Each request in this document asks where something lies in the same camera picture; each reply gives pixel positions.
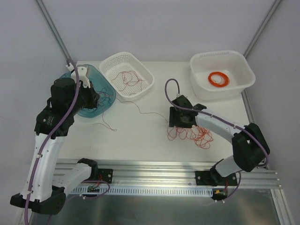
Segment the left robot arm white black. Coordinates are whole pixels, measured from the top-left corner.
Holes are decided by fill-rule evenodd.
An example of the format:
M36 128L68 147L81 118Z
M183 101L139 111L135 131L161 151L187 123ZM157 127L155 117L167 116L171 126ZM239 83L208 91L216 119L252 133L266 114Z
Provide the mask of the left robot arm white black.
M68 194L81 182L98 179L98 164L80 159L62 179L53 180L60 149L82 109L96 108L99 94L93 84L84 87L72 78L59 78L51 86L47 106L36 118L35 150L30 172L22 191L10 199L10 204L42 215L56 215L63 208Z

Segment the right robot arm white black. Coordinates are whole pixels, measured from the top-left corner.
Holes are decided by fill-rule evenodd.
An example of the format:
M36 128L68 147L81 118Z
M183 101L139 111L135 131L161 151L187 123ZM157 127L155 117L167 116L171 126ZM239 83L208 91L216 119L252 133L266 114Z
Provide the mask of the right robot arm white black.
M200 174L200 181L205 185L221 185L230 175L240 171L251 172L263 160L268 160L270 149L258 125L241 125L228 121L202 104L192 105L183 95L174 99L171 104L171 127L203 127L232 145L231 156L221 159L208 171Z

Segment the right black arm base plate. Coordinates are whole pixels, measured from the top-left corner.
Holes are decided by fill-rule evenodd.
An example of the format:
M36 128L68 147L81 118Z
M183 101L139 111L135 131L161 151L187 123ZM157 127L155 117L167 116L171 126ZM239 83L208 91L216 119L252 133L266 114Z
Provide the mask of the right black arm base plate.
M226 177L213 175L210 171L195 171L195 181L197 186L237 186L237 176L232 173Z

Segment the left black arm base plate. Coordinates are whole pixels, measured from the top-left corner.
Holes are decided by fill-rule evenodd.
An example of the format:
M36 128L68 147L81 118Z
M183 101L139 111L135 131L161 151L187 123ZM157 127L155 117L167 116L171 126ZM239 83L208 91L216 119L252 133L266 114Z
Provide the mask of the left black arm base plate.
M95 180L101 180L111 184L113 181L113 169L98 168Z

